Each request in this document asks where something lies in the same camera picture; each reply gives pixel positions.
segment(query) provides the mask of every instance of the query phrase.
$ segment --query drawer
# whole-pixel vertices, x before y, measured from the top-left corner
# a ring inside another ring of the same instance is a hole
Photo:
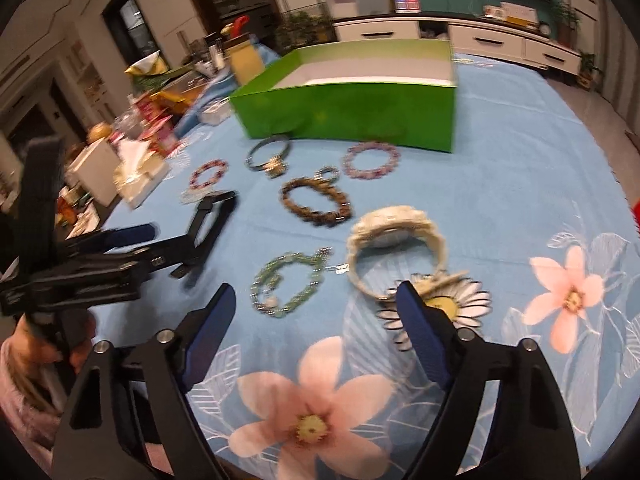
[[[524,38],[486,28],[449,27],[449,37],[456,52],[520,61],[524,56]]]
[[[567,52],[552,44],[525,40],[525,58],[540,65],[553,66],[565,72],[578,75],[580,56]]]
[[[338,35],[338,41],[420,39],[418,22],[409,20],[336,25],[335,31]]]

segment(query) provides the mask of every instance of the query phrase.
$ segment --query pink flower print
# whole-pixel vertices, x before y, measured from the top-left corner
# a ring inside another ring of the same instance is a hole
[[[602,299],[604,283],[597,274],[584,275],[584,252],[572,246],[566,252],[564,267],[551,258],[532,258],[533,272],[548,290],[527,305],[522,320],[535,325],[557,309],[561,309],[554,323],[551,346],[562,354],[569,353],[578,337],[578,316],[586,319],[585,307]]]
[[[235,430],[231,451],[249,457],[283,442],[278,480],[314,480],[316,456],[348,478],[384,474],[388,453],[351,430],[385,407],[393,384],[382,375],[365,375],[336,390],[341,363],[342,339],[336,336],[307,349],[298,364],[299,384],[273,372],[240,377],[242,401],[262,420]]]

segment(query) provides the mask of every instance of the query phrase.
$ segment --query green beaded bracelet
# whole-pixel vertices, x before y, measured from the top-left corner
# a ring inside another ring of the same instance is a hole
[[[284,317],[289,312],[296,310],[318,290],[318,285],[324,280],[322,273],[326,267],[326,261],[331,257],[332,253],[331,247],[322,247],[313,256],[306,256],[306,254],[302,253],[285,253],[271,260],[262,268],[251,285],[251,302],[254,308],[258,312],[274,317]],[[287,301],[284,306],[280,306],[278,298],[272,292],[282,281],[282,275],[278,273],[278,270],[290,264],[303,264],[311,267],[313,269],[310,275],[311,281],[301,292]],[[258,295],[260,294],[260,288],[263,286],[265,300],[264,303],[261,303],[258,300]]]

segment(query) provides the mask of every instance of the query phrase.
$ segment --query hand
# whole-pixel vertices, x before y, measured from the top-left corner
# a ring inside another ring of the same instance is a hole
[[[86,322],[86,339],[71,351],[69,363],[76,374],[84,365],[92,349],[95,337],[95,317],[90,313]],[[25,316],[20,318],[12,335],[12,357],[17,368],[26,377],[38,379],[40,366],[62,361],[62,354],[52,344],[37,337],[30,329]]]

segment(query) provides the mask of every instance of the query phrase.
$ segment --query potted plant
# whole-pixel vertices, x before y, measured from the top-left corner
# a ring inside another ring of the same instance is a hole
[[[331,19],[324,14],[294,11],[283,16],[276,30],[276,42],[281,53],[294,48],[333,41]]]
[[[590,90],[596,77],[602,75],[603,72],[595,65],[595,54],[580,51],[580,58],[580,75],[577,77],[578,85],[585,90]]]
[[[556,19],[558,43],[568,48],[573,48],[578,36],[578,24],[580,23],[578,13],[564,0],[556,0],[552,10]]]

